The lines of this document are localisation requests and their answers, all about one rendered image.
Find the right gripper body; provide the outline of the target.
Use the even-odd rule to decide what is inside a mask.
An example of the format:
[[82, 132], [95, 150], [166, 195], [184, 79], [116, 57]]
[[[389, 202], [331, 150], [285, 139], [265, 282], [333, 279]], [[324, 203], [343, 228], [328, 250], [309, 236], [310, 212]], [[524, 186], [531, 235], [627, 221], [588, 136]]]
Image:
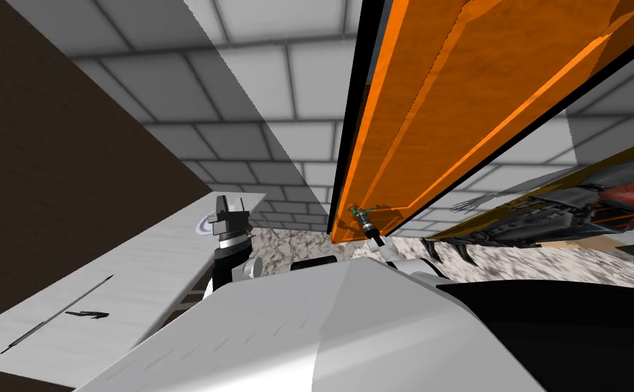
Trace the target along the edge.
[[378, 238], [380, 236], [379, 229], [371, 222], [367, 212], [357, 212], [356, 220], [368, 239]]

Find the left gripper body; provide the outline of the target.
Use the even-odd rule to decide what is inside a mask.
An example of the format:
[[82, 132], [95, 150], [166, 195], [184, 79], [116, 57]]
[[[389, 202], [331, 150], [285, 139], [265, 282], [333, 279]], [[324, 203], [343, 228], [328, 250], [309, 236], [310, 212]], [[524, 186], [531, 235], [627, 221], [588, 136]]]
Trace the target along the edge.
[[212, 225], [213, 235], [222, 235], [226, 233], [243, 233], [247, 234], [250, 226], [248, 219], [250, 213], [248, 211], [220, 211], [209, 214], [208, 223]]

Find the white wooden door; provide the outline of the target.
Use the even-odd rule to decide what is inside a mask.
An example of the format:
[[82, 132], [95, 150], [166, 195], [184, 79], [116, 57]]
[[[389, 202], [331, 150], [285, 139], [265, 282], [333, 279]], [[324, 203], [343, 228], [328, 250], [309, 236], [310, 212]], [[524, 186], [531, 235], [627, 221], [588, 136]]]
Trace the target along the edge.
[[0, 314], [0, 352], [98, 282], [69, 310], [0, 354], [0, 392], [80, 387], [158, 331], [210, 265], [218, 246], [195, 226], [215, 211], [213, 192]]

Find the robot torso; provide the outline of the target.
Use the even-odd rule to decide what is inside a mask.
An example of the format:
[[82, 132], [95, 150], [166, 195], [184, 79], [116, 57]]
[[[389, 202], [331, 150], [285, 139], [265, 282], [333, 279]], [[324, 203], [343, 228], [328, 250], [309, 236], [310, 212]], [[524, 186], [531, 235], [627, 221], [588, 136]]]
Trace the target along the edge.
[[545, 392], [445, 283], [370, 258], [232, 283], [76, 392]]

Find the orange wooden door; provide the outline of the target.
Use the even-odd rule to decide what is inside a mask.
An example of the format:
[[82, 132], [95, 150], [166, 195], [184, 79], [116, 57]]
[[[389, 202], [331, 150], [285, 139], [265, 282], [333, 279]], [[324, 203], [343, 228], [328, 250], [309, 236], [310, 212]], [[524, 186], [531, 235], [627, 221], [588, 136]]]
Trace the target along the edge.
[[334, 242], [393, 231], [634, 46], [634, 0], [393, 0]]

